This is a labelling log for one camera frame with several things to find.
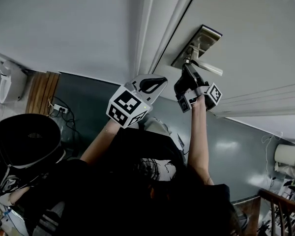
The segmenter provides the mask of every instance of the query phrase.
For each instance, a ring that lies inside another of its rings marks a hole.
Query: white marker cube
[[[124,86],[120,86],[109,100],[106,114],[126,128],[140,121],[150,110],[150,106]]]

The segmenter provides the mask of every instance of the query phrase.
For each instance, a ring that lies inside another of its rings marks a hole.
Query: white container
[[[279,144],[275,150],[274,160],[295,167],[295,146]]]

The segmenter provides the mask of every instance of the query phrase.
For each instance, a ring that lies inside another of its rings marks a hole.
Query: forearm
[[[191,139],[188,164],[205,184],[213,184],[208,173],[207,110],[204,100],[192,108]]]
[[[107,151],[120,126],[113,120],[105,125],[95,140],[90,144],[87,150],[81,156],[81,160],[88,164],[94,164]]]

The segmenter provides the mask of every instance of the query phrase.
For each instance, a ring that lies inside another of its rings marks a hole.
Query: hand
[[[205,108],[207,108],[206,107],[206,99],[205,99],[205,96],[203,94],[200,95],[197,98],[197,101],[195,103],[193,103],[191,106],[192,106],[192,108],[198,108],[200,106],[204,106]]]

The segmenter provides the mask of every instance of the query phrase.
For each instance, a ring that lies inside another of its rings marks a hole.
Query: wooden pallet
[[[26,106],[27,114],[48,114],[48,99],[54,96],[60,74],[36,72]]]

